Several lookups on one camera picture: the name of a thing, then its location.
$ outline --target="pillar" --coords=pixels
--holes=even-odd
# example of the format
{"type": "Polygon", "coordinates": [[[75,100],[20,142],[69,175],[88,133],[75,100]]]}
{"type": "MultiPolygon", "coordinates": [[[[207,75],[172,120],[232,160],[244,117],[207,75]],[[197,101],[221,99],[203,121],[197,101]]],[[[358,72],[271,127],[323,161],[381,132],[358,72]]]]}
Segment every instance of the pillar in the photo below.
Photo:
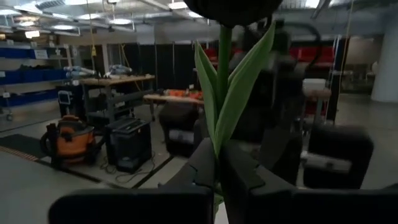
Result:
{"type": "Polygon", "coordinates": [[[398,16],[393,17],[385,28],[376,74],[372,100],[398,103],[398,16]]]}

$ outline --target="ceiling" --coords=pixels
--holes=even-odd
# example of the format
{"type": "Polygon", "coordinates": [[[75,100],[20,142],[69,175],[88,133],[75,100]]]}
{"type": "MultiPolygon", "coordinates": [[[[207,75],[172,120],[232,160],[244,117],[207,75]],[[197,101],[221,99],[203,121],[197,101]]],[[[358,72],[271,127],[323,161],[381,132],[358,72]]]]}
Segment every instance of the ceiling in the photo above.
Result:
{"type": "MultiPolygon", "coordinates": [[[[19,12],[19,15],[0,16],[0,25],[2,25],[0,28],[3,30],[51,30],[53,32],[57,30],[54,29],[54,26],[61,24],[75,27],[72,30],[63,30],[63,32],[79,35],[80,31],[90,28],[88,20],[76,20],[85,14],[99,16],[91,23],[97,29],[114,29],[126,32],[135,32],[139,26],[153,26],[159,23],[186,20],[205,25],[212,23],[212,21],[192,17],[188,9],[170,10],[168,4],[172,0],[116,0],[116,4],[108,4],[108,1],[115,0],[0,0],[0,6],[3,9],[17,7],[19,12]],[[110,24],[109,21],[113,19],[128,19],[132,23],[110,24]],[[21,27],[21,21],[33,21],[34,25],[21,27]]],[[[396,4],[398,4],[398,0],[355,0],[354,8],[355,11],[363,11],[396,4]]],[[[316,19],[317,14],[323,10],[347,10],[350,6],[351,0],[284,0],[278,13],[283,15],[290,11],[314,11],[313,16],[316,19]]]]}

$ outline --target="concrete floor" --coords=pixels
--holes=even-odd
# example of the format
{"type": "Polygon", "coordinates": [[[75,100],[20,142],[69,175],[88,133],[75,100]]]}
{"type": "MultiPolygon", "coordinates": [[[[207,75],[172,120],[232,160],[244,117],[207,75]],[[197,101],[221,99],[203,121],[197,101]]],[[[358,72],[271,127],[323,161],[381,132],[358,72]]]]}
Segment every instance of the concrete floor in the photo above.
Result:
{"type": "MultiPolygon", "coordinates": [[[[367,97],[343,95],[338,105],[337,124],[354,124],[366,128],[371,135],[375,150],[366,174],[363,188],[379,189],[398,183],[398,105],[374,103],[367,97]]],[[[0,137],[11,134],[23,134],[39,138],[45,132],[45,126],[57,119],[58,112],[38,114],[44,122],[16,128],[15,123],[0,123],[0,137]]],[[[136,110],[137,117],[150,119],[149,107],[141,106],[136,110]]],[[[155,163],[158,166],[166,158],[167,151],[162,144],[163,133],[158,122],[151,123],[152,148],[156,153],[155,163]]],[[[186,159],[174,158],[160,171],[146,181],[141,188],[154,188],[158,183],[165,183],[184,165],[186,159]]],[[[94,167],[71,167],[74,171],[84,173],[97,179],[105,180],[121,187],[132,187],[143,177],[135,177],[126,184],[115,181],[116,175],[107,174],[100,169],[101,159],[94,167]]],[[[150,164],[144,164],[147,170],[150,164]]],[[[19,157],[0,152],[0,223],[46,223],[46,213],[51,203],[62,195],[76,189],[109,188],[103,183],[94,183],[70,174],[31,162],[19,157]]],[[[217,223],[226,223],[225,210],[222,207],[216,219],[217,223]]]]}

